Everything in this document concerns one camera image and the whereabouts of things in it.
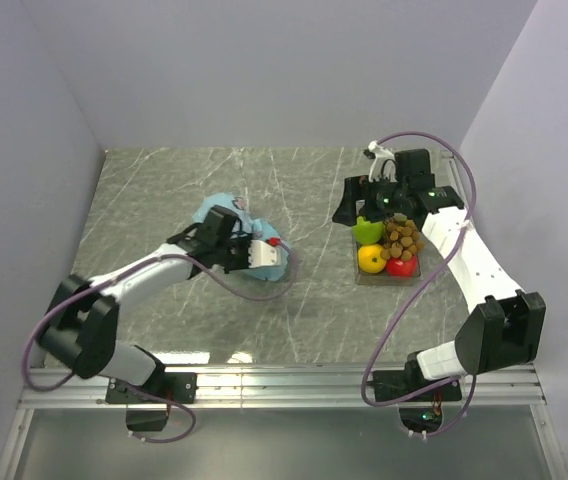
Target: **wire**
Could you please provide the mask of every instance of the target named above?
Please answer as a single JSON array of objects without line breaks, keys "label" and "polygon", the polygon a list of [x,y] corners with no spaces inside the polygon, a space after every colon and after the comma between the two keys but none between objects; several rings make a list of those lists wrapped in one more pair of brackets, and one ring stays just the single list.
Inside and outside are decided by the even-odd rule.
[{"label": "wire", "polygon": [[[466,175],[468,177],[470,187],[471,187],[471,195],[470,195],[471,198],[468,202],[468,210],[466,212],[466,217],[464,218],[465,221],[470,220],[473,216],[473,212],[475,211],[475,203],[477,201],[477,187],[475,185],[475,178],[473,177],[473,172],[471,172],[471,168],[469,167],[466,160],[464,160],[464,157],[462,157],[462,155],[457,151],[457,149],[455,147],[450,145],[445,140],[442,140],[441,138],[437,137],[436,135],[432,135],[430,133],[420,132],[420,131],[410,130],[410,131],[405,131],[405,132],[394,133],[392,135],[388,135],[388,136],[382,138],[377,143],[382,145],[383,143],[386,143],[386,142],[393,140],[395,138],[406,137],[406,136],[424,137],[424,138],[428,138],[430,140],[433,140],[433,141],[439,143],[444,148],[448,149],[453,154],[455,159],[460,163],[460,165],[462,166],[462,168],[466,172]],[[380,353],[382,352],[384,345],[386,344],[389,337],[391,336],[391,333],[393,333],[393,330],[395,330],[395,327],[397,326],[399,321],[402,319],[402,317],[404,316],[404,314],[406,313],[408,308],[413,304],[413,302],[422,294],[422,292],[426,289],[426,287],[428,287],[435,280],[435,278],[440,273],[442,273],[444,271],[444,269],[447,267],[447,265],[450,263],[450,261],[453,259],[453,257],[455,257],[457,252],[462,247],[462,244],[464,243],[464,236],[466,235],[467,228],[468,228],[467,224],[464,224],[462,226],[462,228],[460,229],[460,233],[457,237],[457,241],[455,242],[455,245],[453,246],[453,249],[451,250],[451,252],[444,258],[442,263],[440,263],[435,268],[435,270],[433,270],[424,279],[424,281],[415,289],[415,291],[409,296],[409,298],[404,302],[404,304],[399,308],[399,310],[397,310],[397,312],[392,317],[388,318],[388,327],[386,328],[386,330],[382,334],[380,340],[378,341],[377,345],[375,346],[375,349],[373,350],[373,353],[371,354],[371,358],[369,359],[368,363],[366,364],[366,367],[364,369],[364,373],[362,375],[362,382],[360,384],[360,394],[362,396],[362,400],[364,400],[364,403],[366,403],[367,405],[370,405],[371,407],[387,407],[387,406],[391,406],[391,405],[397,405],[398,403],[406,402],[406,401],[411,400],[412,398],[415,398],[415,397],[417,397],[417,396],[419,396],[423,393],[430,392],[430,391],[435,390],[437,388],[440,388],[444,385],[448,385],[449,383],[460,380],[459,377],[444,378],[444,379],[439,380],[439,381],[437,381],[437,382],[435,382],[435,383],[433,383],[433,384],[431,384],[427,387],[420,388],[419,390],[416,390],[412,393],[408,393],[408,394],[403,395],[399,398],[384,401],[384,402],[376,402],[375,400],[371,400],[370,398],[368,398],[368,395],[367,395],[368,379],[371,375],[371,371],[373,370],[373,366],[375,365],[375,362],[377,361],[378,357],[380,356]],[[444,428],[439,429],[437,432],[430,433],[430,434],[428,434],[428,436],[439,435],[439,434],[449,430],[451,427],[453,427],[453,425],[455,425],[457,422],[459,422],[459,420],[464,416],[464,414],[468,410],[468,407],[471,404],[471,400],[473,399],[473,395],[475,393],[475,384],[476,384],[475,377],[473,377],[473,382],[471,384],[471,389],[469,391],[468,398],[466,400],[466,403],[462,406],[460,413]]]},{"label": "wire", "polygon": [[183,405],[179,402],[176,402],[175,400],[167,400],[166,398],[156,397],[155,395],[151,395],[150,393],[146,393],[146,392],[140,390],[135,385],[131,385],[128,382],[123,382],[123,383],[124,383],[124,385],[126,385],[127,389],[129,389],[131,392],[133,392],[138,397],[146,398],[147,400],[151,400],[151,401],[156,402],[156,403],[165,403],[166,405],[170,405],[172,407],[177,407],[180,410],[186,412],[186,414],[189,417],[191,417],[191,424],[188,426],[188,428],[184,432],[182,432],[179,435],[176,435],[174,437],[150,438],[150,437],[147,437],[145,435],[142,435],[141,433],[131,432],[132,437],[135,437],[135,438],[137,438],[137,439],[139,439],[139,440],[141,440],[145,443],[157,443],[157,444],[173,443],[173,442],[177,442],[178,440],[182,440],[183,438],[188,437],[193,432],[193,430],[195,430],[195,425],[197,424],[197,417],[195,416],[195,412],[193,410],[191,410],[190,408],[188,408],[186,405]]},{"label": "wire", "polygon": [[[108,279],[104,282],[101,282],[97,285],[91,286],[91,287],[87,288],[86,290],[82,290],[81,292],[76,293],[75,295],[67,298],[63,302],[60,302],[55,307],[53,307],[51,310],[49,310],[46,313],[46,315],[44,315],[44,317],[37,323],[37,325],[35,325],[35,328],[33,329],[33,331],[31,332],[31,334],[29,335],[29,337],[26,341],[26,345],[24,346],[24,352],[22,354],[22,360],[21,360],[21,364],[20,364],[21,372],[22,372],[22,378],[24,379],[24,383],[26,384],[26,386],[28,388],[30,388],[31,390],[34,390],[36,392],[52,392],[54,390],[57,390],[62,385],[64,385],[66,382],[68,382],[71,378],[73,378],[73,376],[74,376],[73,373],[69,372],[68,375],[65,375],[61,380],[59,380],[58,382],[56,382],[52,385],[37,385],[33,382],[33,379],[31,378],[31,375],[30,375],[29,358],[30,358],[30,355],[31,355],[31,350],[33,349],[33,345],[35,344],[35,341],[36,341],[37,337],[40,335],[41,331],[44,329],[44,327],[46,327],[46,325],[49,324],[49,322],[55,316],[60,314],[66,308],[70,307],[71,305],[77,303],[78,301],[80,301],[81,299],[83,299],[83,298],[85,298],[89,295],[93,295],[95,293],[98,293],[98,292],[100,292],[101,290],[104,290],[107,287],[110,287],[112,285],[115,285],[115,284],[121,282],[122,280],[125,280],[126,278],[128,278],[131,275],[133,275],[134,273],[146,268],[149,265],[153,265],[155,263],[159,263],[159,262],[162,262],[164,260],[171,260],[171,259],[185,260],[185,261],[195,265],[203,273],[205,273],[206,275],[211,277],[216,283],[221,285],[223,288],[225,288],[226,290],[228,290],[232,294],[237,295],[238,297],[243,298],[245,300],[251,300],[251,301],[255,301],[255,302],[264,302],[264,301],[274,300],[276,298],[281,297],[293,286],[293,284],[297,280],[299,260],[297,258],[297,255],[288,246],[286,246],[284,244],[284,242],[281,242],[279,239],[271,239],[271,240],[272,240],[272,244],[279,245],[280,247],[282,247],[282,249],[284,249],[284,251],[286,251],[288,253],[289,263],[291,265],[291,274],[290,274],[289,281],[288,281],[286,287],[284,287],[283,289],[281,289],[281,290],[279,290],[275,293],[272,293],[272,294],[264,296],[264,297],[255,297],[253,295],[248,295],[248,294],[245,294],[245,293],[237,290],[236,288],[230,286],[224,280],[222,280],[219,277],[219,275],[217,275],[211,269],[207,268],[205,265],[203,265],[202,263],[200,263],[196,259],[189,257],[188,255],[181,255],[181,254],[178,254],[178,253],[170,253],[170,254],[165,254],[165,255],[158,255],[157,257],[147,258],[146,260],[143,260],[143,261],[133,265],[132,267],[126,269],[125,271],[123,271],[119,275],[117,275],[113,278],[110,278],[110,279]],[[186,429],[186,431],[184,433],[182,433],[182,434],[180,434],[176,437],[172,437],[172,438],[168,438],[168,439],[151,439],[151,438],[143,437],[140,434],[133,433],[132,435],[135,436],[136,438],[143,439],[144,441],[149,442],[149,443],[170,443],[170,442],[175,442],[177,440],[181,440],[182,438],[184,438],[188,434],[190,434],[193,431],[193,429],[195,428],[195,423],[196,423],[195,413],[193,413],[193,411],[191,409],[189,409],[188,407],[186,407],[185,405],[182,405],[181,403],[178,403],[178,402],[173,401],[173,400],[166,400],[166,399],[163,399],[163,398],[160,398],[160,397],[156,397],[156,396],[151,395],[149,393],[143,392],[142,390],[140,390],[139,388],[129,384],[128,382],[124,381],[124,383],[127,384],[127,387],[131,391],[133,391],[133,393],[135,393],[136,395],[145,397],[145,398],[152,400],[154,402],[165,403],[167,405],[177,407],[177,408],[183,410],[184,412],[186,412],[191,417],[191,425]]]}]

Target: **green fruit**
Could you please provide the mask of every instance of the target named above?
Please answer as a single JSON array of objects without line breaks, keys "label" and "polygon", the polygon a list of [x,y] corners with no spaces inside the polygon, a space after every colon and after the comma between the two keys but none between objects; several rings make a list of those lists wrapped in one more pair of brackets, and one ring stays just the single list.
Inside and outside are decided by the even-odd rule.
[{"label": "green fruit", "polygon": [[364,217],[357,217],[357,225],[351,227],[355,241],[360,245],[372,245],[380,241],[384,233],[382,222],[371,223]]}]

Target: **aluminum frame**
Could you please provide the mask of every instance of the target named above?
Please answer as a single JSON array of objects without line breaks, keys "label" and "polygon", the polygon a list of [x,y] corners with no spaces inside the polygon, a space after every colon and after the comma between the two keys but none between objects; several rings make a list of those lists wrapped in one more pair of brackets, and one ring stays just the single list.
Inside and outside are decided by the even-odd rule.
[{"label": "aluminum frame", "polygon": [[15,477],[33,421],[33,414],[32,409],[17,409],[0,457],[0,480],[12,480]]},{"label": "aluminum frame", "polygon": [[[380,364],[376,370],[403,370],[401,364]],[[348,408],[363,407],[360,381],[364,365],[170,365],[169,372],[198,374],[192,408]],[[52,384],[65,374],[62,369],[35,369],[33,381]],[[108,405],[104,397],[109,380],[72,379],[54,392],[24,390],[19,407],[24,409],[124,409]],[[470,377],[462,381],[462,401],[468,394]],[[532,365],[512,367],[478,376],[474,405],[543,405],[546,402]],[[428,406],[406,403],[404,406]],[[165,408],[137,405],[129,408]]]},{"label": "aluminum frame", "polygon": [[560,442],[555,435],[553,422],[548,410],[548,405],[531,405],[531,414],[533,422],[540,439],[542,452],[546,459],[546,464],[551,473],[552,480],[568,479],[568,469],[564,460],[564,454]]}]

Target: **yellow lemon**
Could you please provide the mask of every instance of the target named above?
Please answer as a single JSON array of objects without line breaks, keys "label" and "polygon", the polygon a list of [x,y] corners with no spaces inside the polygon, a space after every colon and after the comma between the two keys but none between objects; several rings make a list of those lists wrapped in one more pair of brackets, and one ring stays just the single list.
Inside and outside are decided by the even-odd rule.
[{"label": "yellow lemon", "polygon": [[374,243],[364,245],[357,251],[357,264],[366,273],[380,273],[386,266],[386,260],[381,257],[382,246]]}]

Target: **metal rail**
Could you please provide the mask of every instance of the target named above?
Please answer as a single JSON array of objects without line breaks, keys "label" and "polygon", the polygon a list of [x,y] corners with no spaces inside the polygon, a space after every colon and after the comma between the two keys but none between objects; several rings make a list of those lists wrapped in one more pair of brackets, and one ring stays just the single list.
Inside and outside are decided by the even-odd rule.
[{"label": "metal rail", "polygon": [[[402,365],[379,365],[376,369],[401,370]],[[363,365],[293,366],[169,366],[170,372],[198,374],[193,408],[344,408],[362,407],[360,381]],[[52,384],[65,374],[61,369],[37,369],[33,380]],[[104,397],[107,378],[74,378],[60,389],[38,393],[25,389],[19,408],[83,409],[126,408],[107,405]],[[468,394],[470,377],[462,382],[463,400]],[[485,373],[478,377],[474,405],[543,405],[546,401],[532,365]],[[406,406],[426,405],[410,403]],[[129,408],[163,408],[162,405]]]}]

